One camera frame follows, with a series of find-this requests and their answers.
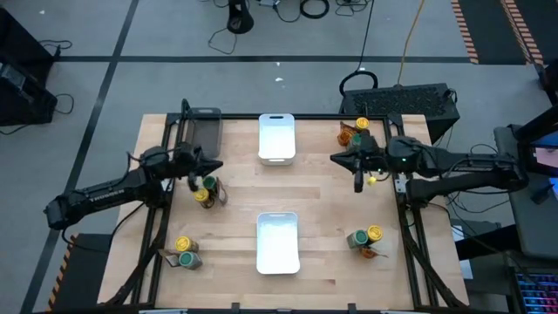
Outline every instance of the black cable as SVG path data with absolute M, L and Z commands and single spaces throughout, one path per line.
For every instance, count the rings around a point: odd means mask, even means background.
M 61 114 L 70 114 L 71 112 L 73 112 L 73 106 L 76 102 L 76 100 L 73 98 L 73 96 L 71 96 L 69 93 L 61 93 L 61 94 L 58 94 L 58 95 L 54 95 L 54 97 L 56 97 L 56 98 L 58 98 L 60 96 L 66 96 L 66 97 L 70 98 L 70 101 L 71 101 L 70 109 L 67 112 L 63 112 L 63 111 L 60 111 L 60 110 L 54 108 L 54 111 L 57 112 L 57 113 L 61 113 Z
M 452 140 L 452 135 L 453 135 L 453 126 L 450 129 L 450 136 L 447 138 L 446 149 L 450 146 L 450 141 Z
M 463 191 L 463 193 L 471 193 L 477 195 L 499 195 L 499 194 L 508 194 L 511 191 L 495 191 L 495 192 L 477 192 L 477 191 Z
M 66 49 L 70 49 L 73 46 L 73 42 L 71 42 L 70 40 L 52 40 L 52 39 L 45 39 L 45 40 L 39 40 L 39 43 L 43 46 L 43 47 L 55 47 L 55 48 L 59 48 L 60 50 L 66 50 Z
M 491 147 L 491 146 L 488 145 L 488 144 L 482 144 L 482 143 L 473 145 L 473 146 L 471 147 L 471 149 L 469 149 L 469 153 L 472 154 L 472 153 L 473 153 L 473 149 L 474 149 L 475 147 L 488 147 L 488 148 L 492 149 L 495 153 L 498 153 L 498 151 L 496 150 L 496 148 Z
M 358 59 L 358 66 L 357 69 L 347 75 L 345 78 L 343 78 L 343 80 L 341 80 L 341 83 L 339 84 L 339 93 L 341 94 L 341 96 L 345 97 L 345 83 L 347 83 L 347 81 L 349 81 L 350 79 L 358 76 L 358 75 L 366 75 L 372 78 L 372 80 L 374 81 L 374 85 L 372 86 L 372 88 L 378 88 L 378 77 L 376 76 L 376 74 L 370 72 L 370 71 L 360 71 L 360 65 L 362 65 L 363 63 L 363 59 L 364 59 L 364 50 L 366 49 L 366 39 L 368 39 L 368 32 L 370 30 L 370 21 L 372 20 L 372 12 L 374 11 L 374 3 L 376 1 L 375 0 L 371 0 L 371 7 L 370 7 L 370 12 L 368 14 L 368 22 L 366 24 L 366 33 L 364 34 L 364 42 L 363 42 L 363 49 L 360 52 L 360 58 Z
M 126 152 L 127 155 L 127 166 L 126 166 L 126 171 L 124 172 L 124 175 L 122 175 L 122 177 L 120 178 L 120 180 L 114 182 L 113 184 L 111 184 L 110 188 L 114 188 L 116 186 L 118 186 L 120 183 L 124 182 L 124 180 L 128 177 L 128 174 L 130 174 L 130 160 L 135 158 L 133 157 L 130 153 Z M 95 193 L 97 191 L 100 191 L 102 189 L 105 189 L 106 187 L 99 187 L 96 189 L 91 189 L 91 190 L 86 190 L 87 194 L 91 194 L 91 193 Z
M 128 153 L 128 157 L 129 157 L 131 160 L 135 160 L 135 161 L 137 161 L 137 162 L 142 162 L 142 161 L 146 161 L 146 160 L 148 160 L 148 159 L 150 159 L 150 158 L 153 158 L 153 157 L 155 157 L 155 156 L 158 156 L 158 155 L 161 155 L 161 154 L 168 154 L 168 153 L 171 153 L 171 152 L 175 152 L 175 151 L 177 151 L 177 150 L 181 150 L 181 147 L 170 148 L 170 149 L 167 149 L 167 150 L 164 151 L 164 152 L 158 152 L 158 153 L 155 153 L 155 154 L 150 154 L 150 155 L 148 155 L 146 158 L 134 157 L 134 156 L 133 156 L 132 154 L 130 154 L 130 153 Z
M 209 38 L 209 40 L 208 40 L 208 47 L 211 48 L 211 49 L 213 49 L 213 50 L 215 50 L 215 51 L 218 51 L 218 52 L 220 52 L 220 53 L 224 53 L 224 54 L 226 54 L 226 55 L 232 55 L 232 54 L 235 52 L 236 40 L 237 40 L 236 34 L 234 34 L 234 33 L 233 33 L 233 36 L 235 36 L 235 41 L 233 42 L 233 48 L 231 48 L 230 51 L 223 51 L 223 50 L 221 50 L 221 49 L 219 49 L 219 48 L 217 48 L 217 47 L 213 47 L 213 46 L 211 45 L 212 40 L 213 40 L 213 38 L 215 37 L 215 35 L 219 34 L 219 33 L 222 32 L 222 31 L 228 31 L 227 27 L 225 27 L 225 28 L 222 29 L 222 30 L 216 31 L 216 32 L 213 33 L 213 35 L 211 35 L 211 38 Z
M 439 147 L 439 145 L 442 144 L 442 140 L 444 140 L 445 136 L 446 136 L 446 133 L 443 133 L 442 137 L 439 138 L 439 140 L 438 140 L 438 144 L 435 144 L 434 147 Z
M 222 9 L 222 8 L 227 8 L 227 7 L 228 7 L 228 1 L 227 1 L 227 4 L 217 4 L 217 1 L 216 1 L 216 0 L 213 0 L 213 4 L 214 4 L 217 8 L 220 8 L 220 9 Z
M 364 33 L 364 42 L 363 42 L 363 49 L 360 51 L 360 58 L 358 59 L 358 66 L 355 70 L 358 71 L 360 69 L 360 65 L 363 63 L 364 59 L 364 50 L 366 49 L 366 41 L 368 39 L 368 31 L 370 30 L 370 21 L 372 20 L 372 12 L 374 11 L 374 3 L 376 0 L 371 0 L 372 4 L 370 6 L 370 12 L 368 13 L 368 22 L 366 23 L 366 32 Z
M 341 0 L 341 2 L 339 0 L 336 0 L 337 9 L 335 10 L 335 14 L 340 17 L 353 17 L 355 13 L 366 10 L 366 6 L 368 5 L 369 2 L 370 0 L 357 0 L 357 1 Z M 355 9 L 355 7 L 359 7 L 359 6 L 361 6 L 362 9 L 358 9 L 358 10 Z M 341 9 L 345 7 L 350 9 L 350 13 L 347 14 L 341 13 Z
M 506 203 L 509 202 L 509 200 L 505 200 L 505 201 L 501 201 L 499 203 L 496 203 L 492 206 L 489 206 L 487 208 L 484 208 L 482 210 L 478 210 L 478 211 L 473 211 L 473 210 L 469 210 L 464 204 L 463 202 L 459 199 L 459 193 L 457 193 L 457 195 L 453 198 L 453 204 L 455 204 L 455 206 L 457 206 L 458 208 L 460 208 L 461 210 L 470 213 L 470 214 L 482 214 L 482 213 L 486 213 L 488 210 L 490 209 L 494 209 L 499 207 L 500 205 L 504 205 Z
M 294 23 L 294 22 L 298 21 L 300 19 L 300 16 L 302 15 L 302 12 L 299 10 L 298 11 L 298 16 L 296 16 L 292 20 L 286 20 L 286 19 L 281 17 L 281 13 L 279 13 L 279 9 L 277 8 L 277 4 L 273 4 L 273 11 L 275 11 L 277 13 L 277 16 L 279 17 L 279 19 L 282 20 L 285 23 Z
M 330 2 L 329 0 L 320 0 L 323 2 L 323 5 L 325 6 L 325 8 L 323 9 L 323 12 L 320 14 L 309 14 L 306 10 L 304 10 L 304 5 L 306 5 L 310 0 L 302 0 L 300 2 L 300 14 L 303 17 L 306 18 L 310 18 L 310 19 L 320 19 L 322 17 L 325 17 L 328 12 L 330 11 Z
M 143 201 L 140 205 L 138 205 L 138 207 L 136 207 L 133 211 L 131 211 L 130 213 L 128 213 L 128 215 L 126 215 L 124 218 L 122 218 L 122 220 L 116 225 L 116 227 L 114 227 L 114 230 L 111 233 L 111 240 L 108 243 L 108 250 L 110 252 L 111 247 L 112 247 L 112 240 L 114 240 L 114 235 L 116 235 L 116 231 L 118 231 L 118 229 L 120 228 L 120 226 L 122 225 L 122 223 L 124 223 L 128 218 L 132 217 L 133 214 L 137 213 L 138 210 L 140 210 L 140 208 L 145 204 L 145 202 Z
M 390 173 L 390 172 L 388 172 L 388 173 L 387 173 L 387 175 L 385 176 L 385 178 L 382 178 L 382 179 L 376 179 L 376 182 L 382 182 L 382 181 L 386 181 L 386 180 L 388 180 L 388 179 L 390 178 L 390 176 L 391 176 L 391 173 Z
M 457 230 L 457 231 L 459 231 L 462 235 L 467 236 L 468 239 L 471 239 L 471 240 L 475 241 L 476 243 L 478 243 L 480 246 L 484 247 L 485 249 L 491 250 L 492 252 L 494 252 L 494 253 L 496 253 L 496 254 L 502 254 L 502 255 L 508 257 L 512 262 L 514 262 L 515 266 L 517 266 L 517 268 L 520 270 L 519 272 L 520 272 L 523 276 L 525 276 L 530 282 L 536 284 L 537 286 L 539 286 L 539 288 L 541 288 L 541 289 L 544 290 L 544 287 L 543 287 L 538 281 L 534 280 L 534 279 L 531 277 L 531 274 L 529 273 L 529 271 L 526 270 L 523 266 L 521 266 L 521 264 L 520 264 L 519 262 L 517 262 L 517 260 L 516 260 L 511 254 L 509 254 L 509 253 L 506 252 L 506 251 L 497 250 L 497 249 L 493 248 L 492 246 L 490 246 L 490 245 L 488 245 L 488 244 L 482 242 L 481 240 L 477 239 L 477 238 L 476 238 L 477 234 L 476 234 L 476 232 L 475 232 L 473 229 L 471 229 L 471 231 L 472 231 L 475 235 L 470 235 L 470 234 L 468 234 L 465 230 L 459 229 L 459 228 L 457 228 L 457 227 L 455 227 L 455 226 L 452 226 L 452 228 L 455 229 L 455 230 Z
M 524 267 L 522 267 L 522 266 L 519 264 L 519 262 L 517 262 L 517 260 L 515 260 L 515 258 L 514 258 L 513 256 L 511 256 L 511 254 L 509 254 L 508 252 L 502 252 L 502 251 L 500 251 L 500 250 L 497 250 L 497 249 L 491 247 L 490 245 L 488 245 L 488 244 L 482 242 L 481 240 L 479 240 L 479 239 L 477 239 L 477 238 L 475 237 L 475 236 L 478 236 L 479 234 L 471 227 L 471 225 L 469 225 L 463 218 L 461 218 L 461 216 L 459 216 L 459 214 L 457 213 L 457 210 L 455 210 L 455 208 L 453 207 L 454 200 L 455 200 L 458 196 L 459 196 L 459 193 L 458 193 L 458 195 L 456 195 L 456 196 L 449 202 L 449 204 L 450 204 L 450 206 L 451 206 L 452 209 L 453 209 L 453 213 L 455 213 L 455 215 L 459 218 L 459 220 L 460 220 L 465 226 L 467 226 L 467 227 L 471 230 L 471 232 L 474 233 L 474 235 L 470 235 L 470 234 L 468 234 L 467 232 L 465 232 L 465 230 L 459 229 L 459 228 L 457 228 L 457 227 L 455 227 L 455 226 L 452 226 L 452 228 L 458 230 L 458 231 L 461 232 L 463 235 L 467 236 L 469 239 L 471 239 L 471 240 L 475 241 L 476 243 L 478 243 L 479 245 L 483 246 L 485 249 L 491 250 L 492 252 L 494 252 L 494 253 L 496 253 L 496 254 L 503 254 L 503 255 L 509 257 L 509 259 L 512 260 L 512 261 L 514 262 L 514 264 L 517 266 L 517 268 L 520 269 L 520 273 L 521 273 L 521 274 L 523 274 L 525 277 L 527 277 L 531 282 L 533 282 L 533 283 L 535 283 L 535 284 L 537 284 L 537 285 L 540 285 L 536 280 L 534 280 L 534 279 L 530 276 L 529 272 L 528 272 Z M 450 215 L 450 212 L 449 212 L 449 210 L 448 210 L 447 208 L 444 208 L 443 206 L 438 205 L 438 204 L 434 204 L 434 205 L 437 205 L 437 206 L 439 206 L 440 208 L 443 208 L 443 209 L 447 212 L 447 214 Z
M 107 251 L 100 250 L 100 249 L 87 248 L 87 247 L 84 247 L 84 246 L 81 246 L 81 245 L 79 245 L 79 244 L 76 244 L 76 243 L 74 243 L 74 242 L 69 241 L 68 239 L 66 239 L 66 230 L 67 230 L 67 229 L 68 229 L 68 227 L 66 227 L 66 228 L 64 228 L 64 229 L 62 230 L 62 240 L 63 240 L 64 242 L 66 242 L 68 245 L 75 246 L 76 248 L 80 248 L 80 249 L 83 249 L 83 250 L 88 250 L 88 251 L 91 251 L 91 252 L 97 252 L 97 253 L 108 254 Z
M 58 94 L 58 95 L 54 95 L 54 97 L 56 97 L 56 98 L 58 98 L 58 97 L 60 97 L 60 96 L 66 96 L 66 97 L 69 97 L 69 98 L 70 98 L 70 101 L 71 101 L 70 109 L 69 109 L 67 112 L 63 112 L 63 111 L 60 111 L 60 110 L 54 108 L 54 111 L 57 112 L 57 113 L 60 113 L 60 114 L 70 114 L 71 112 L 73 112 L 73 107 L 74 107 L 74 104 L 75 104 L 75 99 L 73 98 L 73 96 L 71 96 L 69 93 L 60 93 L 60 94 Z M 15 133 L 15 132 L 17 132 L 17 131 L 19 131 L 19 130 L 24 129 L 24 128 L 26 128 L 27 126 L 30 126 L 30 124 L 18 126 L 18 127 L 16 127 L 15 129 L 13 129 L 13 130 L 11 130 L 11 131 L 9 131 L 9 132 L 4 132 L 4 131 L 1 131 L 1 130 L 0 130 L 0 134 L 2 134 L 2 135 L 12 135 L 13 133 Z
M 18 126 L 18 127 L 16 127 L 15 129 L 13 129 L 9 132 L 0 131 L 0 134 L 2 134 L 2 135 L 12 135 L 13 133 L 15 133 L 15 132 L 27 127 L 27 126 L 30 126 L 30 125 Z

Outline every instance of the cable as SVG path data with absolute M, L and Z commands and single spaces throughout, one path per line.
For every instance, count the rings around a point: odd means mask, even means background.
M 310 0 L 302 0 L 300 2 L 300 14 L 303 15 L 303 17 L 309 18 L 309 19 L 320 19 L 322 17 L 325 17 L 328 12 L 330 11 L 330 2 L 329 0 L 320 0 L 323 2 L 323 5 L 325 6 L 323 8 L 323 12 L 320 14 L 309 14 L 306 10 L 304 10 L 304 5 L 306 5 Z
M 488 148 L 492 149 L 495 153 L 498 153 L 498 151 L 496 150 L 496 148 L 491 147 L 491 146 L 488 145 L 488 144 L 482 144 L 482 143 L 481 143 L 481 144 L 475 144 L 475 145 L 473 145 L 473 146 L 471 147 L 471 149 L 469 149 L 469 153 L 472 154 L 472 153 L 473 153 L 473 149 L 474 149 L 475 147 L 488 147 Z
M 132 217 L 133 214 L 137 213 L 138 210 L 140 210 L 140 208 L 145 205 L 145 202 L 143 201 L 140 205 L 138 205 L 138 207 L 136 207 L 133 211 L 131 211 L 130 213 L 128 213 L 128 215 L 126 215 L 124 218 L 122 218 L 122 220 L 116 225 L 116 227 L 114 227 L 114 230 L 111 233 L 111 240 L 108 243 L 108 250 L 109 252 L 111 251 L 111 247 L 112 247 L 112 240 L 114 240 L 114 236 L 116 235 L 116 231 L 118 231 L 118 229 L 120 228 L 120 226 L 122 225 L 122 223 L 124 223 L 128 218 Z
M 150 155 L 148 155 L 146 158 L 134 157 L 134 156 L 133 156 L 132 154 L 130 154 L 130 153 L 128 153 L 128 157 L 129 157 L 131 160 L 135 160 L 135 161 L 137 161 L 137 162 L 142 162 L 142 161 L 146 161 L 146 160 L 148 160 L 148 159 L 150 159 L 150 158 L 153 158 L 154 156 L 158 156 L 158 155 L 160 155 L 160 154 L 172 153 L 172 152 L 175 152 L 175 151 L 177 151 L 177 150 L 181 150 L 181 147 L 170 148 L 170 149 L 167 149 L 167 150 L 164 151 L 164 152 L 158 152 L 158 153 L 155 153 L 155 154 L 150 154 Z
M 442 140 L 444 140 L 445 136 L 446 136 L 446 133 L 443 133 L 442 137 L 440 137 L 439 140 L 438 140 L 438 144 L 434 144 L 434 147 L 439 147 L 439 145 L 442 144 Z
M 220 8 L 220 9 L 222 9 L 222 8 L 227 8 L 227 7 L 228 7 L 228 1 L 227 1 L 227 4 L 221 4 L 221 5 L 219 5 L 219 4 L 217 4 L 217 1 L 216 1 L 216 0 L 213 0 L 213 4 L 214 4 L 217 8 Z
M 59 48 L 60 50 L 70 49 L 73 46 L 73 42 L 70 40 L 52 40 L 52 39 L 45 39 L 39 40 L 39 43 L 43 45 L 43 47 L 55 47 Z
M 471 193 L 477 195 L 498 195 L 498 194 L 508 194 L 511 191 L 496 191 L 496 192 L 477 192 L 477 191 L 463 191 L 463 193 Z
M 0 134 L 2 134 L 2 135 L 12 135 L 13 133 L 15 133 L 15 132 L 17 132 L 17 131 L 19 131 L 23 128 L 26 128 L 27 126 L 30 126 L 30 125 L 18 126 L 18 127 L 16 127 L 15 129 L 13 129 L 9 132 L 0 131 Z
M 371 1 L 372 1 L 372 4 L 370 6 L 370 13 L 368 13 L 368 22 L 366 23 L 366 32 L 364 33 L 363 49 L 360 51 L 360 59 L 358 60 L 358 65 L 357 65 L 357 69 L 355 70 L 355 72 L 360 69 L 360 65 L 363 63 L 363 59 L 364 59 L 364 50 L 366 48 L 366 41 L 368 39 L 368 31 L 370 30 L 370 21 L 372 20 L 372 12 L 374 11 L 374 3 L 376 2 L 376 0 L 371 0 Z
M 70 114 L 71 112 L 73 112 L 73 106 L 74 106 L 74 103 L 76 102 L 76 100 L 73 98 L 73 96 L 71 96 L 69 93 L 61 93 L 61 94 L 58 94 L 58 95 L 54 95 L 54 97 L 56 97 L 56 98 L 58 98 L 60 96 L 66 96 L 66 97 L 70 98 L 70 101 L 71 101 L 70 109 L 67 112 L 63 112 L 63 111 L 60 111 L 60 110 L 54 108 L 54 111 L 57 112 L 57 113 L 60 113 L 60 114 Z
M 215 51 L 218 51 L 218 52 L 220 52 L 220 53 L 224 53 L 224 54 L 226 54 L 226 55 L 232 55 L 232 54 L 235 52 L 236 40 L 237 40 L 236 34 L 234 34 L 234 33 L 233 33 L 233 36 L 235 36 L 235 41 L 233 42 L 233 48 L 231 48 L 230 51 L 223 51 L 223 50 L 221 50 L 221 49 L 219 49 L 219 48 L 217 48 L 217 47 L 213 47 L 213 46 L 211 45 L 212 40 L 213 40 L 213 38 L 215 37 L 215 35 L 219 34 L 219 33 L 222 32 L 222 31 L 228 31 L 227 27 L 225 27 L 225 28 L 222 29 L 222 30 L 216 31 L 216 32 L 213 33 L 213 35 L 211 35 L 211 38 L 209 38 L 209 40 L 208 40 L 208 47 L 211 48 L 211 49 L 213 49 L 213 50 L 215 50 Z
M 368 5 L 368 3 L 370 2 L 370 0 L 357 0 L 357 1 L 352 1 L 352 0 L 341 0 L 342 2 L 340 3 L 339 0 L 336 0 L 336 4 L 337 4 L 337 9 L 335 10 L 335 14 L 337 16 L 340 17 L 353 17 L 355 15 L 355 13 L 357 12 L 362 12 L 364 10 L 366 10 L 366 6 Z M 355 9 L 355 7 L 358 6 L 362 6 L 362 9 Z M 349 14 L 344 14 L 341 13 L 341 9 L 348 7 L 350 9 L 350 13 Z
M 376 182 L 386 181 L 386 180 L 388 180 L 388 179 L 390 178 L 390 176 L 391 176 L 391 172 L 388 172 L 387 175 L 386 175 L 384 178 L 382 178 L 382 179 L 376 179 Z
M 529 271 L 526 270 L 523 266 L 521 266 L 521 264 L 520 264 L 519 262 L 517 262 L 517 260 L 516 260 L 511 254 L 509 254 L 509 253 L 506 252 L 506 251 L 497 250 L 497 249 L 493 248 L 492 246 L 490 246 L 490 245 L 488 245 L 488 244 L 482 242 L 481 240 L 477 239 L 477 238 L 476 238 L 476 236 L 477 236 L 476 232 L 475 232 L 473 229 L 471 229 L 471 227 L 468 226 L 468 224 L 467 224 L 465 221 L 461 220 L 461 222 L 465 223 L 465 225 L 466 225 L 475 235 L 470 235 L 470 234 L 468 234 L 467 232 L 465 232 L 463 229 L 459 229 L 459 228 L 457 228 L 457 227 L 455 227 L 455 226 L 452 226 L 452 228 L 453 228 L 454 230 L 458 230 L 462 235 L 467 236 L 468 239 L 471 239 L 471 240 L 475 241 L 476 243 L 478 243 L 480 246 L 484 247 L 485 249 L 491 250 L 492 252 L 494 252 L 494 253 L 496 253 L 496 254 L 502 254 L 502 255 L 508 257 L 512 262 L 514 262 L 515 266 L 517 266 L 517 268 L 520 270 L 520 273 L 521 273 L 523 276 L 525 276 L 527 279 L 529 279 L 530 282 L 532 282 L 532 283 L 538 285 L 539 288 L 543 288 L 543 289 L 544 289 L 544 287 L 543 287 L 538 281 L 534 280 L 534 279 L 531 277 L 531 274 L 529 273 Z
M 472 210 L 469 210 L 465 205 L 463 205 L 463 202 L 459 199 L 459 193 L 457 193 L 456 197 L 454 197 L 452 201 L 453 201 L 453 203 L 455 204 L 455 206 L 457 206 L 457 207 L 460 208 L 461 210 L 466 211 L 467 213 L 470 213 L 470 214 L 482 214 L 482 213 L 486 213 L 486 212 L 487 212 L 488 210 L 490 210 L 490 209 L 497 208 L 497 207 L 499 207 L 500 205 L 504 205 L 504 204 L 506 204 L 506 203 L 509 202 L 509 200 L 505 200 L 505 201 L 501 201 L 501 202 L 499 202 L 499 203 L 496 203 L 496 204 L 494 204 L 494 205 L 492 205 L 492 206 L 489 206 L 489 207 L 487 207 L 487 208 L 484 208 L 484 209 L 482 209 L 482 210 L 479 210 L 479 211 L 472 211 Z
M 279 17 L 279 19 L 282 20 L 285 23 L 294 23 L 294 22 L 298 21 L 300 19 L 300 16 L 302 15 L 302 12 L 299 10 L 298 11 L 298 16 L 295 17 L 295 19 L 286 20 L 286 19 L 281 17 L 281 13 L 279 13 L 279 9 L 277 8 L 277 4 L 273 4 L 273 11 L 275 11 L 277 13 L 277 16 Z
M 446 149 L 450 146 L 450 141 L 452 140 L 452 135 L 453 135 L 453 126 L 450 129 L 450 136 L 447 138 Z
M 417 10 L 417 15 L 415 19 L 412 21 L 411 30 L 409 31 L 409 35 L 407 35 L 407 39 L 405 40 L 405 48 L 403 49 L 403 57 L 401 58 L 401 66 L 399 67 L 399 75 L 398 75 L 398 85 L 400 85 L 401 81 L 401 74 L 403 73 L 403 65 L 405 64 L 405 55 L 407 54 L 407 48 L 409 47 L 409 40 L 411 39 L 412 31 L 415 29 L 415 25 L 419 20 L 420 12 L 422 11 L 422 7 L 425 5 L 425 0 L 420 1 L 420 6 Z
M 74 107 L 74 104 L 75 104 L 75 99 L 69 93 L 60 93 L 58 95 L 54 95 L 54 97 L 56 97 L 56 98 L 58 98 L 60 96 L 66 96 L 66 97 L 70 98 L 70 101 L 71 101 L 70 110 L 68 110 L 67 112 L 63 112 L 63 111 L 60 111 L 60 110 L 54 108 L 54 111 L 57 112 L 57 113 L 60 113 L 60 114 L 70 114 L 73 111 L 73 107 Z M 0 131 L 0 134 L 2 134 L 2 135 L 12 135 L 13 133 L 15 133 L 19 130 L 22 130 L 22 129 L 26 128 L 27 126 L 30 126 L 30 125 L 31 124 L 18 126 L 18 127 L 16 127 L 15 129 L 13 129 L 9 132 Z
M 78 244 L 76 244 L 76 243 L 74 243 L 74 242 L 69 241 L 68 239 L 66 239 L 66 230 L 67 230 L 67 229 L 68 229 L 68 227 L 66 227 L 66 228 L 64 228 L 64 229 L 62 230 L 62 240 L 63 240 L 64 242 L 66 242 L 68 245 L 75 246 L 76 248 L 80 248 L 80 249 L 83 249 L 83 250 L 88 250 L 88 251 L 91 251 L 91 252 L 97 252 L 97 253 L 108 254 L 107 251 L 100 250 L 100 249 L 87 248 L 87 247 L 84 247 L 84 246 L 81 246 L 81 245 L 78 245 Z
M 358 76 L 358 75 L 366 75 L 372 78 L 372 80 L 374 81 L 374 85 L 372 86 L 372 88 L 378 88 L 378 77 L 376 76 L 376 74 L 370 72 L 370 71 L 361 71 L 360 70 L 360 65 L 362 65 L 363 63 L 363 59 L 364 59 L 364 50 L 366 49 L 366 40 L 368 39 L 368 31 L 370 30 L 370 21 L 372 19 L 372 12 L 374 11 L 374 3 L 376 2 L 376 0 L 371 0 L 371 7 L 370 7 L 370 12 L 368 14 L 368 22 L 366 24 L 366 33 L 364 34 L 364 42 L 363 42 L 363 49 L 360 52 L 360 58 L 358 59 L 358 66 L 357 69 L 347 75 L 345 78 L 343 78 L 341 80 L 341 83 L 339 83 L 339 93 L 341 94 L 341 96 L 343 96 L 343 98 L 345 97 L 345 83 L 347 83 L 347 81 L 349 81 L 350 79 Z

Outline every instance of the wooden tabletop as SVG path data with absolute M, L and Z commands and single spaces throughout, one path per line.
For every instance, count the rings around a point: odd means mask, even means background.
M 164 121 L 165 115 L 144 116 L 135 155 L 160 144 Z M 423 116 L 404 116 L 404 122 L 406 135 L 430 143 Z M 382 123 L 371 121 L 370 130 L 384 146 Z M 355 303 L 359 310 L 412 309 L 392 183 L 378 182 L 355 194 L 350 172 L 330 161 L 330 154 L 344 150 L 337 144 L 338 131 L 337 120 L 297 120 L 294 163 L 266 167 L 257 156 L 257 119 L 223 120 L 219 160 L 224 166 L 214 174 L 225 185 L 228 204 L 204 209 L 186 182 L 177 181 L 166 247 L 190 236 L 200 244 L 204 264 L 185 270 L 163 263 L 156 306 L 226 309 L 238 302 L 246 309 L 342 310 Z M 122 206 L 119 219 L 137 205 Z M 301 269 L 295 275 L 264 276 L 256 270 L 256 218 L 270 211 L 298 214 Z M 112 297 L 138 262 L 146 213 L 139 211 L 114 237 L 99 302 Z M 422 216 L 432 266 L 468 303 L 447 213 L 431 206 Z M 384 231 L 373 246 L 387 257 L 368 260 L 347 246 L 347 235 L 371 224 Z M 428 304 L 424 274 L 417 270 L 422 303 Z M 142 301 L 150 277 L 147 270 Z

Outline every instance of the black metal frame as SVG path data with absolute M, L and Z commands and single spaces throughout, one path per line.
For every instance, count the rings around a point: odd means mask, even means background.
M 221 115 L 222 119 L 258 119 L 260 113 L 223 113 Z M 351 116 L 345 115 L 340 113 L 334 114 L 294 114 L 295 119 L 314 119 L 314 120 L 345 120 L 345 119 L 356 119 L 360 118 L 361 116 Z M 368 116 L 369 120 L 373 121 L 382 121 L 384 124 L 384 134 L 386 143 L 391 139 L 391 123 L 397 127 L 398 135 L 404 135 L 405 132 L 403 130 L 403 125 L 400 116 L 390 115 L 387 116 Z M 196 119 L 204 119 L 204 117 L 196 116 Z M 172 129 L 175 125 L 178 125 L 178 130 L 176 134 L 176 142 L 180 142 L 183 139 L 185 134 L 185 125 L 186 125 L 187 115 L 183 113 L 169 113 L 167 115 L 166 123 L 165 123 L 165 130 L 163 133 L 163 139 L 161 145 L 163 147 L 168 148 L 170 136 Z M 471 310 L 469 308 L 454 308 L 454 307 L 439 307 L 438 299 L 437 299 L 437 288 L 436 283 L 438 284 L 438 292 L 440 295 L 444 296 L 444 291 L 449 291 L 447 287 L 443 284 L 439 276 L 436 274 L 435 270 L 432 269 L 430 265 L 430 258 L 428 254 L 428 248 L 426 244 L 425 238 L 425 231 L 424 226 L 422 223 L 421 214 L 419 208 L 411 208 L 412 214 L 414 217 L 414 225 L 416 226 L 416 234 L 418 239 L 418 244 L 412 239 L 411 232 L 407 225 L 407 218 L 406 218 L 406 210 L 407 204 L 405 201 L 405 194 L 401 194 L 397 192 L 395 188 L 395 180 L 396 178 L 392 178 L 392 183 L 394 187 L 394 193 L 396 197 L 396 203 L 398 208 L 398 219 L 399 219 L 399 226 L 401 228 L 401 236 L 404 239 L 404 243 L 408 244 L 409 241 L 412 241 L 414 244 L 412 245 L 405 245 L 405 261 L 407 266 L 407 273 L 409 278 L 409 285 L 412 294 L 412 303 L 414 310 L 416 311 L 424 311 L 424 312 L 451 312 L 451 313 L 481 313 L 481 311 Z M 167 201 L 168 206 L 165 206 L 162 210 L 162 217 L 160 221 L 160 231 L 164 231 L 164 235 L 162 237 L 162 245 L 165 243 L 166 232 L 168 227 L 168 221 L 170 216 L 170 210 L 172 208 L 172 199 L 174 194 L 174 183 L 173 188 L 167 192 Z M 147 249 L 149 248 L 149 243 L 151 243 L 151 234 L 153 231 L 153 224 L 155 220 L 157 208 L 150 208 L 149 213 L 146 219 L 146 226 L 144 229 L 144 235 L 141 244 L 141 250 L 139 253 L 139 259 L 142 259 L 146 256 Z M 425 270 L 425 281 L 427 287 L 427 293 L 430 301 L 430 305 L 422 304 L 420 300 L 420 290 L 419 290 L 419 280 L 417 279 L 417 270 L 415 268 L 414 259 L 417 258 L 422 268 Z M 162 265 L 162 258 L 160 255 L 155 255 L 155 261 L 153 263 L 153 271 L 152 271 L 152 278 L 151 284 L 149 287 L 149 293 L 147 297 L 146 303 L 140 303 L 140 292 L 143 285 L 143 276 L 139 276 L 138 282 L 135 284 L 132 292 L 131 304 L 130 305 L 108 305 L 105 307 L 98 307 L 96 310 L 99 312 L 111 312 L 111 311 L 119 311 L 119 312 L 137 312 L 138 308 L 142 309 L 153 309 L 155 306 L 155 301 L 157 298 L 157 291 L 159 288 L 159 280 L 160 280 L 160 271 Z M 280 310 L 280 309 L 272 309 L 272 310 L 241 310 L 240 304 L 232 303 L 230 309 L 188 309 L 188 313 L 299 313 L 299 314 L 317 314 L 317 313 L 329 313 L 329 314 L 372 314 L 372 313 L 380 313 L 381 311 L 359 311 L 357 310 L 357 306 L 355 304 L 347 304 L 347 310 Z

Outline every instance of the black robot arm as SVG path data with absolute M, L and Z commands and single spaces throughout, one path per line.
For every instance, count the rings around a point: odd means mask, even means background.
M 86 215 L 130 201 L 144 201 L 150 208 L 160 207 L 165 202 L 162 186 L 165 179 L 187 177 L 188 186 L 195 191 L 196 177 L 207 176 L 223 164 L 204 157 L 201 148 L 192 149 L 187 143 L 180 143 L 172 150 L 172 159 L 169 153 L 163 147 L 149 148 L 137 159 L 139 167 L 123 178 L 57 196 L 44 210 L 49 227 L 61 230 Z
M 393 137 L 385 149 L 369 133 L 361 133 L 361 145 L 330 159 L 355 175 L 355 192 L 363 188 L 363 173 L 378 171 L 394 174 L 417 173 L 437 181 L 410 179 L 407 201 L 426 205 L 436 195 L 472 188 L 494 187 L 510 191 L 524 188 L 527 177 L 508 154 L 455 154 L 430 147 L 405 136 Z M 450 177 L 454 172 L 468 172 Z

